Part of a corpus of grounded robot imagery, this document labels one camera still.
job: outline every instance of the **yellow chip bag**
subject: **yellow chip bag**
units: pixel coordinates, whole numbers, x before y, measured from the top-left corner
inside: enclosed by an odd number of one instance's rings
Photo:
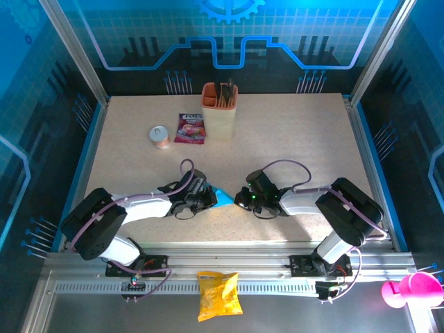
[[[237,298],[238,275],[238,273],[197,273],[200,287],[200,312],[197,317],[199,322],[216,316],[243,314]]]

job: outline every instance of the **glass wall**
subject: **glass wall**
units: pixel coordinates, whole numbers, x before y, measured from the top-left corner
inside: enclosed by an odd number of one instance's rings
[[[108,94],[349,94],[397,0],[62,0]]]
[[[21,329],[96,100],[38,1],[0,1],[0,323]]]
[[[439,0],[416,3],[361,100],[407,245],[418,267],[436,262],[440,270],[444,268],[442,5]],[[443,317],[438,320],[442,332]]]

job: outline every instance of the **snack bag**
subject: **snack bag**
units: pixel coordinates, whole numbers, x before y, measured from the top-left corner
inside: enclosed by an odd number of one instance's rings
[[[197,320],[206,321],[215,316],[243,314],[237,297],[238,273],[222,274],[199,272],[200,311]]]
[[[203,115],[199,113],[179,114],[179,127],[174,142],[183,142],[185,144],[203,144],[205,142]]]

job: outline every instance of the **utensil holder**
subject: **utensil holder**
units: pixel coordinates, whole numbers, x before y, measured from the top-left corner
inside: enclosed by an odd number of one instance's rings
[[[215,140],[231,140],[234,137],[236,119],[237,86],[234,85],[233,96],[226,103],[223,97],[216,96],[214,82],[206,83],[202,89],[200,105],[207,137]]]

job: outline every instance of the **table surface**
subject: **table surface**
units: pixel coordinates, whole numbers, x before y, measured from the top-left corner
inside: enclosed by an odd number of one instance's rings
[[[235,136],[203,145],[149,141],[149,130],[165,126],[173,141],[180,113],[200,113],[200,96],[112,97],[89,177],[87,194],[104,187],[113,194],[150,193],[181,179],[179,164],[191,158],[210,184],[231,196],[245,177],[277,159],[305,164],[313,180],[328,185],[347,177],[365,193],[370,187],[340,94],[241,94]],[[280,163],[266,171],[278,188],[306,179],[300,167]],[[263,221],[236,205],[212,208],[187,221],[144,219],[122,227],[139,243],[176,241],[320,241],[331,231],[321,215],[301,214]]]

